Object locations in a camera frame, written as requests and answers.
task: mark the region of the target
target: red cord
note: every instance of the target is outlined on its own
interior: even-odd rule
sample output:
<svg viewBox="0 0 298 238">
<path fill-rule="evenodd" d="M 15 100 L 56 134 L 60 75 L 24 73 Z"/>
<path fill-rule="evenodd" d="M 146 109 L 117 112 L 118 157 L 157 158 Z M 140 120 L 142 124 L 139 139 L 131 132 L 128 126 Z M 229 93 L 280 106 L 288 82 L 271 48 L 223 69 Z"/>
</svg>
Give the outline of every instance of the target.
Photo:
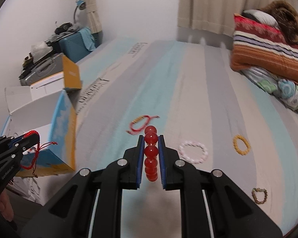
<svg viewBox="0 0 298 238">
<path fill-rule="evenodd" d="M 147 118 L 146 122 L 139 128 L 139 129 L 134 129 L 133 125 L 139 121 L 141 121 L 142 119 Z M 129 124 L 129 128 L 131 129 L 131 131 L 126 131 L 131 135 L 135 135 L 139 132 L 141 132 L 142 130 L 144 130 L 147 125 L 150 123 L 151 119 L 153 118 L 160 118 L 158 115 L 154 115 L 154 116 L 150 116 L 150 115 L 142 115 L 140 117 L 137 117 L 135 120 L 133 120 L 130 124 Z"/>
<path fill-rule="evenodd" d="M 47 143 L 44 143 L 42 146 L 40 146 L 40 134 L 37 131 L 29 131 L 23 136 L 23 138 L 26 138 L 26 137 L 30 136 L 31 134 L 36 134 L 36 135 L 39 136 L 39 142 L 37 143 L 37 148 L 35 150 L 34 158 L 32 159 L 32 162 L 31 162 L 30 166 L 23 166 L 23 165 L 20 165 L 20 166 L 21 166 L 21 168 L 26 169 L 26 170 L 30 170 L 30 169 L 33 168 L 33 175 L 35 177 L 37 177 L 37 175 L 34 173 L 34 171 L 37 167 L 37 158 L 39 156 L 40 150 L 43 149 L 43 148 L 46 148 L 47 146 L 49 146 L 51 144 L 57 145 L 57 142 L 55 142 L 55 141 L 47 142 Z"/>
</svg>

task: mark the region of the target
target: white pillow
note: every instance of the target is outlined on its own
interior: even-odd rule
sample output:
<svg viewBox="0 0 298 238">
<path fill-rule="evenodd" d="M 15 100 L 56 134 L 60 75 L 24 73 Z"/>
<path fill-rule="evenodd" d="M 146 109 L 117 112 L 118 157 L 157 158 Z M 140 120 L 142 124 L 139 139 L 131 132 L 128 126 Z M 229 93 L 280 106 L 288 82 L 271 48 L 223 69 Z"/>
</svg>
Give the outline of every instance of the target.
<svg viewBox="0 0 298 238">
<path fill-rule="evenodd" d="M 246 10 L 245 13 L 252 14 L 260 23 L 266 24 L 268 26 L 272 26 L 275 28 L 279 28 L 277 21 L 272 15 L 269 15 L 266 12 L 262 12 L 259 10 Z"/>
</svg>

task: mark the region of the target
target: human hand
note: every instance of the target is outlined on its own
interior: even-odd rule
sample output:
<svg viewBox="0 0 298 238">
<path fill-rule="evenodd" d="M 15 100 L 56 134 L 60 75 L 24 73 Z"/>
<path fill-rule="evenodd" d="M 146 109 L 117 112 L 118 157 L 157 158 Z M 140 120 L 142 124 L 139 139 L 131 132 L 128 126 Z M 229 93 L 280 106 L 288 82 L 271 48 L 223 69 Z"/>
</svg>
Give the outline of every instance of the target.
<svg viewBox="0 0 298 238">
<path fill-rule="evenodd" d="M 6 189 L 0 194 L 0 212 L 5 220 L 9 222 L 13 220 L 14 213 Z"/>
</svg>

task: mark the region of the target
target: blue cloth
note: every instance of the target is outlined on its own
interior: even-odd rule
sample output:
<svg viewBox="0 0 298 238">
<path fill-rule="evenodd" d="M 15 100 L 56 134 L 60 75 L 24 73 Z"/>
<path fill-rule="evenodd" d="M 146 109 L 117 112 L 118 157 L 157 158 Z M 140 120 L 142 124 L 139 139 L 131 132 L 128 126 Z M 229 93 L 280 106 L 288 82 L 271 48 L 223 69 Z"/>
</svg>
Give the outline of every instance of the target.
<svg viewBox="0 0 298 238">
<path fill-rule="evenodd" d="M 82 28 L 79 33 L 82 36 L 83 43 L 88 51 L 94 51 L 95 47 L 95 40 L 91 34 L 90 28 Z"/>
</svg>

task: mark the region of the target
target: bed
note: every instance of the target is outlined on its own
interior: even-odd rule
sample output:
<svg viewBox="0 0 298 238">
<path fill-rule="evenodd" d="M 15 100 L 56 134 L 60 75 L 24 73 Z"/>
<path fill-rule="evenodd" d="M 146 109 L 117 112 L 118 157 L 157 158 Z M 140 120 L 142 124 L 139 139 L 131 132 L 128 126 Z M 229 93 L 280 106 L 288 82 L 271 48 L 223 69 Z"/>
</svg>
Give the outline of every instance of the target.
<svg viewBox="0 0 298 238">
<path fill-rule="evenodd" d="M 151 123 L 168 147 L 204 144 L 209 157 L 196 168 L 223 170 L 250 198 L 253 188 L 266 189 L 259 206 L 283 234 L 298 224 L 298 114 L 232 71 L 229 50 L 119 38 L 78 65 L 77 171 L 121 158 L 137 144 L 138 135 L 126 132 L 129 123 L 158 115 Z M 236 135 L 249 142 L 247 155 L 234 149 Z M 187 153 L 198 158 L 200 151 Z M 181 237 L 179 192 L 164 191 L 160 177 L 149 182 L 143 174 L 139 190 L 123 192 L 121 221 L 122 237 Z"/>
</svg>

